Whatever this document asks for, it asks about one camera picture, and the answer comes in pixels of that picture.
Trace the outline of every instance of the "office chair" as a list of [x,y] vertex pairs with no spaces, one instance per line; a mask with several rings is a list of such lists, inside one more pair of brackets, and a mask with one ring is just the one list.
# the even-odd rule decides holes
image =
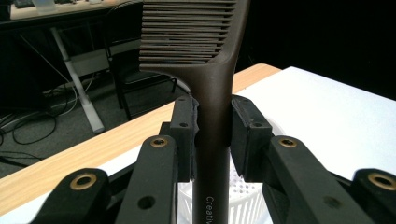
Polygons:
[[[131,113],[125,94],[137,91],[152,85],[173,82],[172,92],[175,92],[177,79],[166,75],[139,71],[139,47],[142,27],[143,3],[129,1],[112,8],[103,22],[103,35],[109,70],[113,76],[117,97],[121,109],[125,110],[126,117],[144,114],[161,105],[155,105],[143,111]],[[135,47],[125,50],[125,45],[135,43]]]

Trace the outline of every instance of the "black cable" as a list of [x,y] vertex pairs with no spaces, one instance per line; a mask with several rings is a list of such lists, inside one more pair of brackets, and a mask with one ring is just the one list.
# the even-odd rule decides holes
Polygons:
[[15,112],[12,112],[12,113],[10,113],[10,114],[8,114],[8,115],[3,116],[2,118],[0,118],[0,120],[2,120],[2,121],[0,122],[0,127],[3,126],[3,125],[5,125],[5,124],[10,123],[10,122],[11,122],[12,120],[14,120],[16,117],[17,117],[17,113],[15,113]]
[[52,96],[54,95],[53,92],[54,92],[56,89],[57,89],[57,88],[53,88],[53,89],[51,89],[48,93],[43,93],[44,97],[46,97],[46,98],[52,97]]
[[42,157],[37,157],[33,154],[26,153],[26,152],[0,151],[0,153],[18,154],[18,155],[22,154],[22,155],[28,156],[28,157],[0,156],[2,158],[6,158],[6,159],[39,160],[39,161],[46,159],[46,158],[42,158]]
[[0,130],[0,146],[2,146],[4,143],[4,135],[3,135],[3,131]]
[[40,158],[40,157],[37,157],[37,156],[29,154],[29,153],[25,153],[25,152],[0,151],[0,153],[22,154],[22,155],[28,156],[28,157],[0,156],[0,162],[6,163],[9,165],[20,166],[22,168],[28,167],[29,165],[21,163],[21,162],[17,162],[17,161],[12,161],[12,159],[14,159],[14,160],[15,159],[17,159],[17,160],[40,160],[40,161],[45,159],[45,158]]
[[56,130],[56,117],[54,117],[54,116],[52,116],[50,114],[47,114],[47,116],[49,116],[51,119],[53,119],[53,122],[54,122],[52,130],[50,130],[50,132],[48,134],[46,134],[43,137],[41,137],[39,139],[36,139],[35,141],[32,141],[32,142],[19,141],[17,139],[17,137],[16,137],[15,131],[18,130],[20,127],[23,127],[24,125],[26,125],[26,124],[28,124],[30,122],[37,121],[39,118],[27,119],[27,120],[23,120],[23,121],[19,122],[18,124],[16,124],[15,128],[12,130],[12,138],[14,139],[14,141],[17,144],[20,144],[20,145],[29,145],[29,144],[33,144],[33,143],[36,143],[38,141],[41,141],[41,140],[47,138],[48,136],[50,136],[51,134],[53,134],[55,132],[55,130]]
[[[54,90],[55,90],[55,89],[52,89],[52,90],[49,92],[49,96],[46,96],[46,97],[48,97],[48,98],[50,98],[50,97],[55,97],[54,94],[53,94],[53,91],[54,91]],[[62,115],[62,114],[66,111],[66,109],[67,109],[67,107],[68,107],[68,105],[69,105],[69,95],[68,95],[68,90],[67,90],[67,88],[66,88],[66,84],[65,84],[65,83],[64,83],[64,88],[63,88],[63,94],[64,94],[64,98],[65,98],[64,108],[63,108],[60,112],[58,112],[58,113],[52,115],[53,117],[58,117],[58,116]]]

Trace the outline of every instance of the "dark background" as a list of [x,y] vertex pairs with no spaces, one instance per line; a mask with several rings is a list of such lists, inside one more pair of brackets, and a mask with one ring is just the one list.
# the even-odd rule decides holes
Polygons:
[[252,0],[239,67],[296,66],[396,100],[396,13],[375,1]]
[[[296,66],[396,100],[395,14],[390,2],[252,0],[236,70],[255,63]],[[82,30],[64,32],[70,55],[91,47],[73,45],[91,42]],[[20,34],[0,32],[0,109],[45,110],[40,92],[64,80]],[[48,29],[22,34],[67,75]],[[101,40],[99,33],[94,35]]]

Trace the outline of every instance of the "floor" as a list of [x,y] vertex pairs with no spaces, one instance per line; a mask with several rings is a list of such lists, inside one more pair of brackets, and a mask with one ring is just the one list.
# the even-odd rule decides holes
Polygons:
[[[106,131],[128,121],[124,110],[119,107],[109,74],[87,78],[83,85]],[[61,87],[46,92],[51,111],[33,111],[33,116],[29,119],[24,119],[23,122],[14,121],[16,126],[12,129],[1,130],[0,178],[96,136],[79,101],[75,103],[76,96],[71,90],[67,88],[65,91]],[[128,94],[130,109],[138,111],[147,105],[170,102],[186,94],[181,88],[177,88],[176,93],[171,90],[172,83],[169,82],[131,92]],[[0,127],[5,127],[12,120],[18,120],[21,113],[14,115],[8,111],[0,111]]]

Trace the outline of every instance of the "chair leg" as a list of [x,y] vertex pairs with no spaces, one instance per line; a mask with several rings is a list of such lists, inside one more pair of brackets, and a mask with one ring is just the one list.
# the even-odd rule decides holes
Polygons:
[[123,95],[123,93],[122,93],[122,90],[120,88],[120,84],[118,83],[118,81],[116,80],[116,78],[114,77],[113,74],[111,74],[111,76],[113,76],[113,82],[114,82],[115,91],[116,91],[116,94],[117,94],[117,100],[119,101],[120,109],[123,109],[123,105],[122,105],[122,95]]
[[121,100],[122,100],[122,107],[123,107],[123,109],[125,111],[125,114],[126,114],[126,118],[128,120],[131,120],[132,119],[131,111],[129,110],[129,106],[126,103],[126,98],[125,98],[125,95],[124,95],[123,92],[121,93]]
[[172,93],[175,93],[176,85],[177,85],[177,78],[173,78],[174,86],[172,88]]

